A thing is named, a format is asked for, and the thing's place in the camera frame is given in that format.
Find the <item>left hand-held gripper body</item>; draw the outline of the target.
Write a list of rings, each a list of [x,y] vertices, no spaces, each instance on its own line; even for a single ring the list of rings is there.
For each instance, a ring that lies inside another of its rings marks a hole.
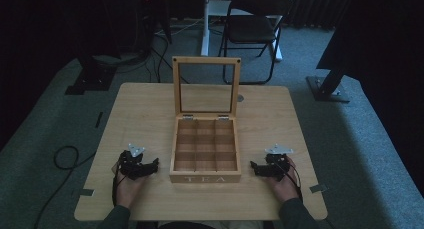
[[[147,168],[142,163],[145,148],[133,144],[128,145],[118,159],[118,170],[132,180],[148,175]]]

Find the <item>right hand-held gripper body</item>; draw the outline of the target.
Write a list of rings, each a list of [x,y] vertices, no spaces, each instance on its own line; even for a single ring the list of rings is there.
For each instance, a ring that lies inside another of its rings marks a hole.
[[[265,176],[274,177],[277,181],[280,181],[290,169],[287,155],[293,153],[293,150],[279,144],[274,144],[272,147],[267,148],[265,152]]]

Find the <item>wooden tea box with lid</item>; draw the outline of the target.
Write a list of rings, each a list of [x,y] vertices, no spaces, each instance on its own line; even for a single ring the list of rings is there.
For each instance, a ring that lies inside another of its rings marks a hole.
[[[241,60],[172,58],[175,127],[169,177],[173,183],[237,183],[241,177],[236,123]],[[188,84],[182,74],[224,67],[225,85]]]

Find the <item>person's right hand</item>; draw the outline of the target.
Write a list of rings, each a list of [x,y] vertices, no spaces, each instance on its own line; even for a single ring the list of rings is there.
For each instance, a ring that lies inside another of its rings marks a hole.
[[[273,191],[275,197],[282,204],[291,200],[291,199],[299,199],[299,189],[297,185],[297,177],[295,175],[295,164],[293,160],[288,157],[287,158],[290,163],[290,169],[288,173],[280,180],[277,181],[272,177],[267,177],[265,182]]]

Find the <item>person's left hand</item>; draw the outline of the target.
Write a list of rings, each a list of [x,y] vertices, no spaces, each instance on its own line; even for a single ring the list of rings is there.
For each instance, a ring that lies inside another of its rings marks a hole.
[[[138,194],[141,192],[147,177],[141,177],[135,180],[124,176],[119,170],[118,165],[112,167],[114,172],[112,186],[112,201],[115,206],[121,205],[128,209],[132,207]]]

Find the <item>black stand base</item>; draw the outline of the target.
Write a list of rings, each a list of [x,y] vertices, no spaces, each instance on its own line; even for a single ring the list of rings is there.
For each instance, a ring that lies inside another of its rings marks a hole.
[[[66,95],[83,95],[86,91],[108,91],[116,66],[101,65],[92,56],[79,56],[78,61],[82,67],[80,74],[73,85],[70,85]]]
[[[326,77],[308,76],[306,81],[316,101],[349,103],[349,97],[341,86],[346,70],[332,69]]]

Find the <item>black folding chair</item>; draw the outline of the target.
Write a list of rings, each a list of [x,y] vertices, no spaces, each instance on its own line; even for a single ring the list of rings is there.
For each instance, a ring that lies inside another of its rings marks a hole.
[[[213,24],[209,19],[211,17],[224,17],[230,4],[230,0],[204,0],[203,4],[203,37],[200,55],[209,56],[210,26]],[[276,42],[273,42],[272,49],[276,51],[276,61],[280,62],[283,59],[283,55]]]
[[[261,56],[268,46],[275,44],[271,53],[268,77],[260,81],[245,81],[241,85],[264,85],[273,75],[283,19],[289,14],[293,0],[232,0],[228,6],[218,56],[227,56],[228,43],[239,44],[241,50],[259,49]]]

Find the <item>dark equipment cabinet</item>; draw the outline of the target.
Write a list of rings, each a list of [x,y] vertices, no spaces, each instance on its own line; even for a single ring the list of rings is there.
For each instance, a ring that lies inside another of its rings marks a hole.
[[[150,52],[156,27],[161,26],[167,42],[172,43],[170,29],[170,0],[136,1],[136,42],[134,49],[142,54]]]

